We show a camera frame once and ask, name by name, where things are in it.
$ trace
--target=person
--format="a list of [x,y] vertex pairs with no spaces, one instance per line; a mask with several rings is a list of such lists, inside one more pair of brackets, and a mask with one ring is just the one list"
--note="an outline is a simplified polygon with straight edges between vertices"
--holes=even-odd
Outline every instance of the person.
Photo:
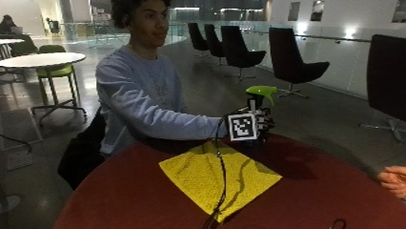
[[6,14],[0,22],[0,33],[2,34],[12,33],[12,27],[16,27],[16,24],[14,23],[12,17],[8,14]]
[[[115,26],[128,29],[130,42],[96,67],[96,90],[106,118],[100,152],[106,158],[146,137],[207,139],[216,136],[220,117],[188,114],[166,43],[171,0],[112,0]],[[223,124],[219,136],[228,128]]]
[[385,167],[379,174],[381,185],[398,197],[406,198],[406,166]]

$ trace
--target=yellow cloth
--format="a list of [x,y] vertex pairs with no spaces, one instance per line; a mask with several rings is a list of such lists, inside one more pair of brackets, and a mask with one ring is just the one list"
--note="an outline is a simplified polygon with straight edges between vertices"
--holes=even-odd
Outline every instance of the yellow cloth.
[[[217,221],[240,210],[283,178],[261,163],[219,141],[227,166],[227,200]],[[224,192],[224,175],[215,140],[163,162],[160,167],[184,194],[211,215]]]

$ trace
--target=green chair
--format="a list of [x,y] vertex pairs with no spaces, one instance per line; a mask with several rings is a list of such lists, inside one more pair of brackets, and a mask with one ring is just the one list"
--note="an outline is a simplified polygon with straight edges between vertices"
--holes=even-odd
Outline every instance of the green chair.
[[14,35],[14,39],[22,39],[24,42],[11,44],[12,48],[12,56],[20,56],[20,55],[27,55],[32,53],[39,52],[39,48],[35,45],[34,40],[31,39],[31,36],[27,34],[16,34]]
[[[40,46],[40,50],[39,53],[54,53],[54,52],[67,52],[66,48],[60,45],[44,45]],[[78,80],[76,80],[76,73],[75,73],[75,68],[72,65],[66,65],[66,66],[59,66],[59,67],[54,67],[50,69],[51,71],[51,77],[56,78],[56,77],[68,77],[68,84],[71,87],[71,93],[72,93],[72,98],[74,98],[74,106],[78,106],[78,100],[76,100],[76,93],[78,93],[78,97],[80,97],[79,94],[79,87],[78,87]],[[38,76],[39,76],[39,82],[40,82],[40,93],[42,93],[42,100],[43,100],[43,104],[48,104],[48,96],[47,96],[47,92],[46,92],[46,88],[43,86],[43,79],[48,78],[48,74],[47,74],[47,70],[46,69],[38,69]],[[74,85],[72,85],[72,77],[74,76],[74,81],[75,81],[75,88],[76,88],[76,92],[74,89]]]

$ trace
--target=man's hand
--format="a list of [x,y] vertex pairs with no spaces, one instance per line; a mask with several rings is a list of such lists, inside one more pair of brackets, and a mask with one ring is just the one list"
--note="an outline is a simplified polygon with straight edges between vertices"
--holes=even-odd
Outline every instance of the man's hand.
[[398,198],[406,198],[406,167],[387,167],[380,173],[381,185],[391,190]]

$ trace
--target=handheld device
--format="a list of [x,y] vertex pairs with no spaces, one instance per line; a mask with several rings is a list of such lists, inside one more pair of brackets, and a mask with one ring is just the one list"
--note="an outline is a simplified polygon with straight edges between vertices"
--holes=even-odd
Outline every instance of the handheld device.
[[264,97],[275,105],[272,94],[277,92],[276,87],[253,86],[247,89],[248,106],[228,116],[231,140],[253,147],[267,142],[269,130],[275,127],[271,109],[263,108]]

